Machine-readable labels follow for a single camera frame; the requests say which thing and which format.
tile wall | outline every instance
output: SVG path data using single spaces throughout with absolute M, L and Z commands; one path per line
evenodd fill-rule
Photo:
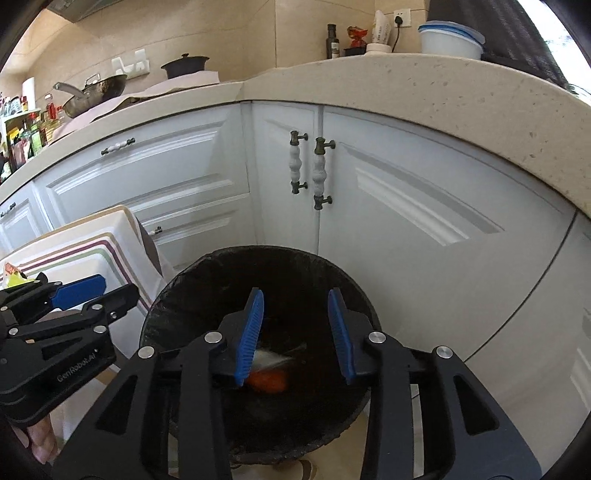
M 27 45 L 17 55 L 28 57 L 23 72 L 2 72 L 0 90 L 18 94 L 19 81 L 35 77 L 37 100 L 57 81 L 78 87 L 95 73 L 114 74 L 111 59 L 130 64 L 134 51 L 145 48 L 151 73 L 128 82 L 125 93 L 144 90 L 166 79 L 161 66 L 183 53 L 210 57 L 206 68 L 220 80 L 242 80 L 274 67 L 290 67 L 326 56 L 326 25 L 337 25 L 341 49 L 350 25 L 367 28 L 381 9 L 411 8 L 413 26 L 402 28 L 397 52 L 420 51 L 417 27 L 427 19 L 429 0 L 123 0 L 75 24 L 49 12 L 37 18 Z M 391 38 L 394 42 L 395 31 Z M 56 103 L 70 95 L 53 92 Z
M 394 50 L 396 53 L 419 53 L 421 51 L 418 27 L 427 21 L 429 2 L 430 0 L 375 0 L 375 9 L 384 12 L 392 24 L 392 34 L 389 41 L 391 46 L 394 45 L 397 33 L 394 11 L 401 8 L 411 9 L 411 26 L 400 29 L 400 38 Z

condiment bottle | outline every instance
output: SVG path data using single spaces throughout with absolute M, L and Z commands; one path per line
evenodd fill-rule
M 326 58 L 338 59 L 340 57 L 339 39 L 336 38 L 336 25 L 329 23 L 329 36 L 326 39 Z

human hand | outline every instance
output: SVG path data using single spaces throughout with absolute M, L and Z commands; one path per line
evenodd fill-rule
M 27 433 L 15 427 L 12 429 L 26 448 L 31 446 L 31 452 L 39 463 L 47 463 L 57 456 L 57 439 L 49 415 L 32 427 L 27 427 Z

beige speckled countertop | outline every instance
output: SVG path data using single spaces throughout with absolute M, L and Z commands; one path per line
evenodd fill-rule
M 245 100 L 354 108 L 424 125 L 495 153 L 591 216 L 591 108 L 553 84 L 477 60 L 348 57 L 173 93 L 101 118 L 48 147 L 0 186 L 0 203 L 68 155 L 180 112 Z

kitchen cabinet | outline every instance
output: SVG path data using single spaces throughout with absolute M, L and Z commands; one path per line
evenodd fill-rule
M 323 137 L 336 148 L 319 254 L 359 283 L 384 331 L 466 358 L 543 276 L 574 207 L 501 159 L 404 122 L 326 107 Z
M 577 214 L 527 301 L 467 364 L 546 471 L 591 408 L 591 222 L 585 215 Z
M 318 215 L 314 212 L 312 161 L 319 133 L 319 107 L 292 103 L 256 102 L 252 105 L 256 172 L 260 186 L 265 243 L 316 253 Z M 301 139 L 300 183 L 308 189 L 291 192 L 290 132 Z
M 53 226 L 32 182 L 0 205 L 0 254 L 3 257 L 29 243 Z
M 126 205 L 176 268 L 221 246 L 256 243 L 239 105 L 122 132 L 35 182 L 56 225 Z
M 174 209 L 143 222 L 164 258 L 183 270 L 202 255 L 256 243 L 250 194 Z

